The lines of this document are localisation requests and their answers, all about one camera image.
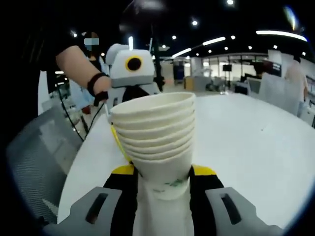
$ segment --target paper cup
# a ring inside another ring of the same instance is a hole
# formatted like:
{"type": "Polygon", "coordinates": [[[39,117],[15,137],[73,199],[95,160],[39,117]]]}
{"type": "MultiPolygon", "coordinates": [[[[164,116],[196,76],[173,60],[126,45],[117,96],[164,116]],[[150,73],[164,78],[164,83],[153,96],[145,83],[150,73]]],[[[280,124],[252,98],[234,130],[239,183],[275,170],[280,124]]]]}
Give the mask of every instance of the paper cup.
{"type": "Polygon", "coordinates": [[[157,154],[157,153],[163,153],[166,151],[174,150],[185,143],[187,143],[190,139],[194,137],[194,130],[192,130],[189,134],[185,135],[183,138],[175,141],[168,143],[166,145],[161,145],[161,146],[156,146],[156,147],[134,147],[132,145],[123,144],[124,150],[130,150],[136,153],[141,153],[141,154],[157,154]]]}
{"type": "Polygon", "coordinates": [[[124,150],[125,150],[125,152],[127,153],[128,156],[133,156],[133,157],[140,158],[140,159],[145,159],[145,160],[163,160],[163,159],[175,156],[175,155],[181,153],[182,151],[186,150],[187,148],[192,146],[193,141],[194,141],[194,138],[192,137],[185,144],[181,145],[178,148],[171,149],[169,151],[162,152],[162,153],[156,153],[156,154],[142,154],[142,153],[138,153],[138,152],[134,152],[134,151],[128,150],[125,147],[124,147],[124,150]]]}
{"type": "Polygon", "coordinates": [[[195,121],[195,114],[192,114],[191,116],[185,118],[182,121],[179,121],[177,123],[167,125],[164,127],[160,127],[160,128],[145,129],[145,130],[127,130],[127,129],[118,128],[116,126],[114,127],[115,127],[116,132],[125,138],[135,139],[135,140],[147,140],[147,139],[157,139],[157,138],[165,137],[169,134],[183,130],[188,125],[194,123],[194,121],[195,121]]]}
{"type": "Polygon", "coordinates": [[[143,160],[130,157],[145,185],[159,199],[175,199],[188,187],[188,173],[192,163],[193,146],[164,160],[143,160]]]}
{"type": "Polygon", "coordinates": [[[149,148],[149,147],[158,147],[162,145],[166,145],[169,143],[176,142],[183,138],[184,136],[188,135],[190,132],[194,131],[195,124],[192,123],[188,125],[185,129],[180,130],[178,132],[172,133],[170,135],[160,137],[157,139],[149,139],[149,140],[135,140],[135,139],[129,139],[121,136],[119,133],[117,133],[117,137],[121,144],[128,144],[132,145],[134,147],[139,148],[149,148]]]}
{"type": "Polygon", "coordinates": [[[194,113],[195,106],[190,106],[189,108],[174,112],[168,115],[162,115],[153,118],[139,118],[135,121],[117,121],[114,120],[113,124],[117,128],[127,129],[127,130],[140,130],[140,129],[153,129],[159,128],[173,123],[177,123],[184,117],[189,117],[194,113]]]}
{"type": "Polygon", "coordinates": [[[160,93],[123,102],[110,110],[111,120],[132,121],[172,114],[194,104],[191,92],[160,93]]]}

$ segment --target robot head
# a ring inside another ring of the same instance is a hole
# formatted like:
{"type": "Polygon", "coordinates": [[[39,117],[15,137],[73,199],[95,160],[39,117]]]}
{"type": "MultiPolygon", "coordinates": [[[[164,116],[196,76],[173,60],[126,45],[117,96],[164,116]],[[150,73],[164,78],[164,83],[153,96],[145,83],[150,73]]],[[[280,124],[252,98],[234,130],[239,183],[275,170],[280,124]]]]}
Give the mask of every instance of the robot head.
{"type": "Polygon", "coordinates": [[[113,87],[153,82],[155,68],[147,50],[129,50],[127,45],[114,44],[107,52],[106,63],[111,65],[113,87]]]}

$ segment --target black wristband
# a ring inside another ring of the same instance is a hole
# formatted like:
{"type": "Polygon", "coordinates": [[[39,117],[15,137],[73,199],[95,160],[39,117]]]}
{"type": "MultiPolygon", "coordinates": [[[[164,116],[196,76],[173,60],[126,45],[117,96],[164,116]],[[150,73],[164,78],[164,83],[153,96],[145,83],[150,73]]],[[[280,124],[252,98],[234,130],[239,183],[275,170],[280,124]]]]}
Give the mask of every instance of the black wristband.
{"type": "Polygon", "coordinates": [[[88,91],[89,93],[95,97],[95,93],[94,93],[94,84],[95,82],[102,76],[106,76],[104,73],[98,73],[96,75],[94,75],[91,80],[88,82],[88,91]]]}
{"type": "Polygon", "coordinates": [[[108,92],[100,92],[98,93],[96,96],[95,96],[95,100],[94,100],[94,106],[95,107],[98,107],[98,104],[100,101],[103,101],[103,100],[107,100],[108,99],[108,92]]]}

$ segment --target black cable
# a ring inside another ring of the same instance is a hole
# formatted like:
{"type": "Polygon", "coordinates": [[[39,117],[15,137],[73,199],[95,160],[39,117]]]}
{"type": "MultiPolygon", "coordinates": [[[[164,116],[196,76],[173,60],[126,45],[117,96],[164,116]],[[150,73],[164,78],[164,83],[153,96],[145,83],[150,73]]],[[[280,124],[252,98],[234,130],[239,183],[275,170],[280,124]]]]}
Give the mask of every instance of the black cable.
{"type": "Polygon", "coordinates": [[[65,111],[65,113],[66,113],[66,115],[67,115],[67,117],[68,117],[68,119],[69,119],[69,121],[70,121],[72,127],[74,128],[75,132],[76,132],[77,135],[80,137],[80,139],[84,142],[84,139],[83,139],[83,138],[81,137],[81,135],[79,134],[79,131],[78,131],[77,128],[75,127],[74,123],[72,122],[72,120],[71,120],[71,118],[70,118],[70,116],[69,116],[69,113],[68,113],[67,109],[65,108],[65,105],[64,105],[64,103],[63,103],[63,98],[62,98],[62,96],[61,96],[61,92],[60,92],[59,86],[57,86],[57,90],[58,90],[58,93],[59,93],[59,98],[60,98],[62,107],[63,107],[63,109],[64,109],[64,111],[65,111]]]}
{"type": "Polygon", "coordinates": [[[85,138],[87,138],[87,136],[88,136],[88,134],[89,134],[89,132],[90,132],[90,130],[91,130],[91,128],[92,128],[93,122],[94,122],[96,116],[98,115],[98,113],[100,112],[100,110],[102,109],[102,107],[104,106],[104,104],[105,104],[105,103],[103,103],[103,104],[101,105],[101,107],[99,108],[99,110],[97,111],[97,113],[94,115],[94,117],[93,117],[93,119],[92,119],[92,122],[91,122],[91,125],[90,125],[90,128],[89,128],[89,130],[88,130],[88,132],[87,132],[85,138]]]}

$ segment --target yellow cable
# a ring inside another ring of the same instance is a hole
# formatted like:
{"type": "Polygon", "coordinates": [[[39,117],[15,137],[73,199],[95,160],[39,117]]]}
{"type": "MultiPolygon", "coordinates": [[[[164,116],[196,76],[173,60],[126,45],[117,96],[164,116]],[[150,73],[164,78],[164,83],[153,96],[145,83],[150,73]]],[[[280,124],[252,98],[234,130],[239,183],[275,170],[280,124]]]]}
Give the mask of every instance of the yellow cable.
{"type": "Polygon", "coordinates": [[[124,151],[124,148],[123,148],[122,144],[120,143],[120,141],[119,141],[119,139],[118,139],[118,136],[117,136],[117,133],[116,133],[116,130],[115,130],[114,126],[112,125],[111,128],[112,128],[113,135],[114,135],[114,137],[115,137],[116,143],[117,143],[117,145],[118,145],[120,151],[121,151],[122,154],[124,155],[125,159],[126,159],[128,162],[131,162],[130,157],[127,156],[127,154],[126,154],[125,151],[124,151]]]}

